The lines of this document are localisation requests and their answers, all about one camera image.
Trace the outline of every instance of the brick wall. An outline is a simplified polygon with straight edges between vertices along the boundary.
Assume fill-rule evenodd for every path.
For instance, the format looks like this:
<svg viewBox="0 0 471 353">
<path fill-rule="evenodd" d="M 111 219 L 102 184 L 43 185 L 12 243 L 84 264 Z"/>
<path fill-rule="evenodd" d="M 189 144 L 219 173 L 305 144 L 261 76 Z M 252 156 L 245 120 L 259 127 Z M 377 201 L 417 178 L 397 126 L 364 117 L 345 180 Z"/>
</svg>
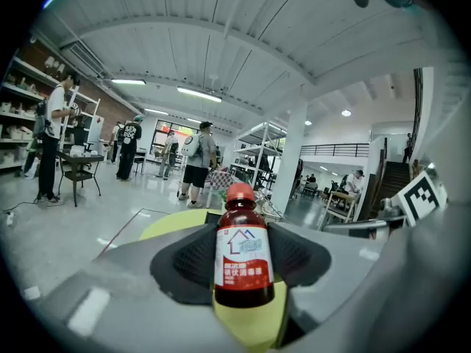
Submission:
<svg viewBox="0 0 471 353">
<path fill-rule="evenodd" d="M 33 44 L 28 43 L 25 46 L 21 47 L 18 50 L 17 56 L 23 61 L 29 63 L 30 65 L 41 71 L 45 71 L 44 62 L 49 56 L 52 56 L 55 59 L 58 58 L 56 54 L 52 53 L 51 51 L 49 51 L 48 48 L 41 44 L 39 40 L 37 40 Z M 27 79 L 26 82 L 30 83 L 34 81 Z M 47 90 L 43 90 L 44 87 L 38 85 L 38 82 L 34 83 L 37 85 L 37 87 L 39 86 L 38 90 L 47 92 Z M 110 139 L 111 131 L 113 130 L 113 127 L 115 126 L 115 123 L 117 121 L 121 121 L 124 123 L 126 120 L 132 120 L 135 116 L 135 113 L 133 111 L 116 101 L 114 98 L 107 95 L 103 90 L 98 88 L 94 83 L 88 81 L 87 79 L 82 78 L 79 92 L 85 94 L 87 97 L 90 97 L 92 99 L 100 99 L 100 104 L 98 106 L 96 114 L 105 119 L 101 134 L 102 139 Z M 90 104 L 87 109 L 85 109 L 85 103 L 79 104 L 80 107 L 87 113 L 93 112 L 93 106 L 90 106 Z"/>
</svg>

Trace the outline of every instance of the black shorts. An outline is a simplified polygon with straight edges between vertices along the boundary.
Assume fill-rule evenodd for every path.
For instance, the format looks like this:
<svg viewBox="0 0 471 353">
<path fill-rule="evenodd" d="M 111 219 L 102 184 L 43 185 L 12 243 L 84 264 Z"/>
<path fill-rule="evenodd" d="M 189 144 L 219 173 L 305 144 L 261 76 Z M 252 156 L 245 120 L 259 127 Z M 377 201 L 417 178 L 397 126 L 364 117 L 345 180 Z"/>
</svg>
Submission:
<svg viewBox="0 0 471 353">
<path fill-rule="evenodd" d="M 204 188 L 208 172 L 208 168 L 187 165 L 183 175 L 183 183 L 191 183 L 195 187 Z"/>
</svg>

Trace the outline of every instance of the black t-shirt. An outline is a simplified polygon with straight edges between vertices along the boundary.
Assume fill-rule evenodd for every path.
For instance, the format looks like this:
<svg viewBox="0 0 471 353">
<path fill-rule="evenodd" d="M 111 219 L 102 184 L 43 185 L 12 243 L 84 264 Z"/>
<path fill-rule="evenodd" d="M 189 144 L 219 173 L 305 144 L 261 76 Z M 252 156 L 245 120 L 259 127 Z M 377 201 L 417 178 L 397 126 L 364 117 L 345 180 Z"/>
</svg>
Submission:
<svg viewBox="0 0 471 353">
<path fill-rule="evenodd" d="M 141 138 L 142 128 L 139 124 L 132 122 L 124 126 L 124 140 L 121 151 L 135 152 L 137 140 Z"/>
</svg>

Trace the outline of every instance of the bottle neck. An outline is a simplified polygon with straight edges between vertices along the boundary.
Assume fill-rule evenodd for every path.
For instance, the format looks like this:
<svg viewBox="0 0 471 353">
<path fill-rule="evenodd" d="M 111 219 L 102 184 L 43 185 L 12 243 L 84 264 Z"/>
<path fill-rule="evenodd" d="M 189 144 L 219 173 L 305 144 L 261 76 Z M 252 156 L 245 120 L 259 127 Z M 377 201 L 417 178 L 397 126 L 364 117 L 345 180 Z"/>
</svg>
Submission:
<svg viewBox="0 0 471 353">
<path fill-rule="evenodd" d="M 232 200 L 226 203 L 227 210 L 254 210 L 255 209 L 255 202 L 248 199 L 239 199 L 239 200 Z"/>
</svg>

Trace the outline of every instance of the staircase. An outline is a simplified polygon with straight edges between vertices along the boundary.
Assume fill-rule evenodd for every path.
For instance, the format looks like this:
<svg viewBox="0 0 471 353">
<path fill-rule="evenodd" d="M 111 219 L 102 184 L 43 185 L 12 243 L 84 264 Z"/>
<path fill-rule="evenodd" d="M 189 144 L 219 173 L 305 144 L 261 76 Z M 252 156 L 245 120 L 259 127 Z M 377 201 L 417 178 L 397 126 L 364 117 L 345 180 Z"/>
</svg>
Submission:
<svg viewBox="0 0 471 353">
<path fill-rule="evenodd" d="M 385 198 L 391 198 L 402 190 L 411 181 L 409 165 L 407 163 L 387 162 L 384 171 L 378 197 L 373 204 L 369 218 L 376 218 L 380 209 L 380 202 Z"/>
</svg>

